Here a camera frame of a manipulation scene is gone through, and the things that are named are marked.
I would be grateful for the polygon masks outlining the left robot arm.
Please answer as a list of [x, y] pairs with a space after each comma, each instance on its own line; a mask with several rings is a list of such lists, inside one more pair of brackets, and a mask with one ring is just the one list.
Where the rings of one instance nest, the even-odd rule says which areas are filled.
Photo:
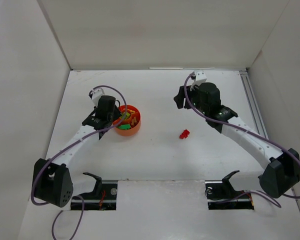
[[93, 102], [96, 104], [94, 110], [82, 122], [68, 146], [55, 156], [40, 158], [34, 164], [30, 195], [34, 205], [52, 204], [63, 208], [72, 198], [92, 199], [101, 194], [100, 176], [85, 171], [80, 174], [80, 179], [76, 179], [74, 174], [84, 160], [85, 151], [95, 145], [122, 114], [113, 96], [101, 95]]

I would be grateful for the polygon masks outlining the orange round divided container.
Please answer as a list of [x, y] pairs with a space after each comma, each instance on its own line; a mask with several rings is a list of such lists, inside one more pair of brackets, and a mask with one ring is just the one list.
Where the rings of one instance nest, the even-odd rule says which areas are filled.
[[140, 127], [141, 127], [141, 113], [140, 111], [134, 107], [133, 105], [127, 105], [127, 112], [128, 112], [128, 109], [130, 110], [134, 110], [135, 113], [132, 114], [130, 113], [130, 118], [129, 119], [124, 119], [118, 126], [120, 125], [124, 125], [124, 124], [130, 124], [131, 125], [131, 121], [134, 117], [136, 117], [137, 119], [137, 124], [135, 126], [131, 126], [131, 129], [128, 129], [128, 130], [121, 130], [121, 129], [118, 129], [118, 126], [114, 128], [115, 132], [120, 135], [120, 136], [123, 136], [123, 137], [131, 137], [133, 135], [135, 135]]

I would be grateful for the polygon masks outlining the red lego pieces cluster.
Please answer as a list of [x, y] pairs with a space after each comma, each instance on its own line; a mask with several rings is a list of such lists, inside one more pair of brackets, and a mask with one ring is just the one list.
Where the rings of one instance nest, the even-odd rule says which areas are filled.
[[186, 139], [189, 135], [190, 135], [190, 132], [189, 132], [187, 129], [185, 129], [185, 130], [179, 135], [179, 138], [183, 140], [183, 139]]

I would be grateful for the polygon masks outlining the lime curved lego brick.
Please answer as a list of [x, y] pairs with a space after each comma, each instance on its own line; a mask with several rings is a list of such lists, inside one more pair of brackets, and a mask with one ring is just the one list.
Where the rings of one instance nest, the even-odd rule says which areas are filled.
[[131, 114], [129, 112], [127, 112], [127, 113], [123, 113], [120, 118], [123, 120], [127, 120], [130, 118], [130, 116], [131, 116]]

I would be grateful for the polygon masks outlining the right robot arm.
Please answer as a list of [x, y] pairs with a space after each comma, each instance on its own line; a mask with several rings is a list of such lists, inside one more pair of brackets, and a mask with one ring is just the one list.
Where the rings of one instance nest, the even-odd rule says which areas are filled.
[[269, 196], [277, 199], [300, 181], [299, 154], [292, 148], [283, 151], [248, 127], [234, 110], [221, 103], [214, 83], [180, 86], [173, 100], [178, 109], [197, 110], [209, 126], [248, 152], [264, 170], [257, 178]]

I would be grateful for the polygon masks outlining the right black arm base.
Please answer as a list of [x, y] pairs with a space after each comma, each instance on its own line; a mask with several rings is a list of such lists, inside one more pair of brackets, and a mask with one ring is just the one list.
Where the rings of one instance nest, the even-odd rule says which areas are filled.
[[230, 183], [230, 178], [239, 173], [235, 170], [221, 180], [206, 180], [204, 195], [207, 198], [209, 210], [254, 210], [250, 193], [245, 190], [235, 190]]

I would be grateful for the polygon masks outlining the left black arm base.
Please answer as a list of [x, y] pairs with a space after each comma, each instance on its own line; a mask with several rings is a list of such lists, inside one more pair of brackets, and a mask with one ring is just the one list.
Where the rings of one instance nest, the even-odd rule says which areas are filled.
[[73, 180], [70, 210], [115, 211], [117, 208], [118, 181], [104, 180], [85, 172]]

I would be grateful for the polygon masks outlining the green long lego brick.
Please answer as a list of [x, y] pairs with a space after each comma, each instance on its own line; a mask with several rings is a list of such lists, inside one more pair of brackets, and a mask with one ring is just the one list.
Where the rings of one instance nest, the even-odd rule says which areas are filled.
[[131, 129], [131, 125], [130, 124], [121, 124], [117, 128], [125, 131], [125, 130]]

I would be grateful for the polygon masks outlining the brown lego brick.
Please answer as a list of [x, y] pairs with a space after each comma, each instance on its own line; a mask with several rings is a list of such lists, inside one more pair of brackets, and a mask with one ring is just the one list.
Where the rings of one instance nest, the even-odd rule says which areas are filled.
[[131, 120], [130, 125], [131, 125], [131, 126], [135, 126], [137, 123], [138, 123], [137, 118], [134, 117], [134, 118]]

